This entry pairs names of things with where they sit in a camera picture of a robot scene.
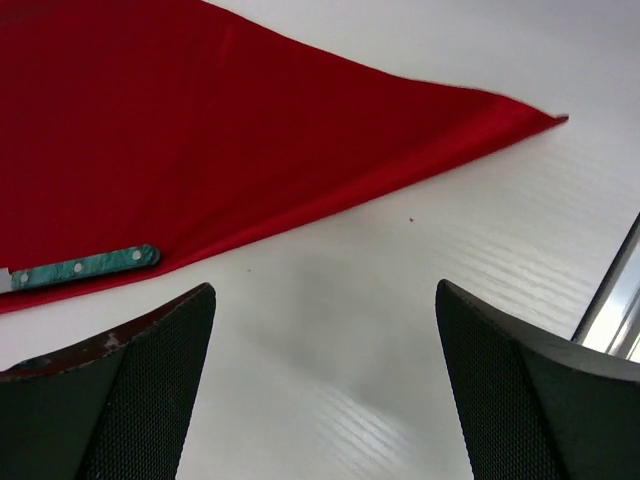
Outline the red cloth napkin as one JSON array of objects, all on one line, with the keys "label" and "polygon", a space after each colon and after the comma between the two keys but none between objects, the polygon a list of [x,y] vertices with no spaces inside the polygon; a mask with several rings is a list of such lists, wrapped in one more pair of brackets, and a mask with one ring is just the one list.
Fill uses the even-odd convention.
[{"label": "red cloth napkin", "polygon": [[1,263],[150,244],[161,261],[12,312],[154,277],[316,221],[559,124],[400,78],[203,1],[1,5]]}]

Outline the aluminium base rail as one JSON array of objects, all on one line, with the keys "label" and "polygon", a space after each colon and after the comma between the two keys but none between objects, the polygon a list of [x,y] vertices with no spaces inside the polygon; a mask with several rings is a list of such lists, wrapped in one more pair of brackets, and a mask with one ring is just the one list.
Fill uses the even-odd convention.
[{"label": "aluminium base rail", "polygon": [[571,340],[639,362],[640,247],[637,216]]}]

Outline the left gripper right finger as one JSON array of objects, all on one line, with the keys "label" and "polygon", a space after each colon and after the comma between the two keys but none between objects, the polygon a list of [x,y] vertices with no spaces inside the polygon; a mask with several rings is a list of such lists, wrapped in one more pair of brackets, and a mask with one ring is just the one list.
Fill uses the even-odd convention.
[{"label": "left gripper right finger", "polygon": [[448,376],[476,479],[636,479],[639,366],[441,280]]}]

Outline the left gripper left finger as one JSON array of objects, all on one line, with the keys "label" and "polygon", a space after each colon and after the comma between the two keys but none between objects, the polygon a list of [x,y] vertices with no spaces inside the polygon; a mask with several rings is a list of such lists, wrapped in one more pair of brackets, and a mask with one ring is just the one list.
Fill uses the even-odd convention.
[{"label": "left gripper left finger", "polygon": [[2,371],[2,478],[175,478],[215,309],[203,283]]}]

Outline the green handled knife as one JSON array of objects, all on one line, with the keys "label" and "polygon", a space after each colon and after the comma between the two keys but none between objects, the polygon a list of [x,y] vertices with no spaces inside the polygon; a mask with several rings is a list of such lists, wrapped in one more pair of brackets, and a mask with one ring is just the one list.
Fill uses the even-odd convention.
[{"label": "green handled knife", "polygon": [[149,244],[11,272],[1,268],[1,293],[45,288],[154,266],[160,251]]}]

